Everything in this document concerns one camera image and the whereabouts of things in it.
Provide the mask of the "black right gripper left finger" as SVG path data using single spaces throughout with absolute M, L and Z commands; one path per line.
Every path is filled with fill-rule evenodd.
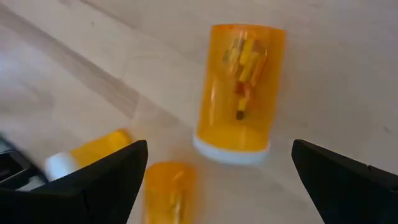
M 126 223 L 144 178 L 145 140 L 60 179 L 10 142 L 1 153 L 1 223 Z

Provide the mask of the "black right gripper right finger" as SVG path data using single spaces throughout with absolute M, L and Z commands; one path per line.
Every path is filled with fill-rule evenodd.
M 324 223 L 397 224 L 397 175 L 301 139 L 291 156 Z

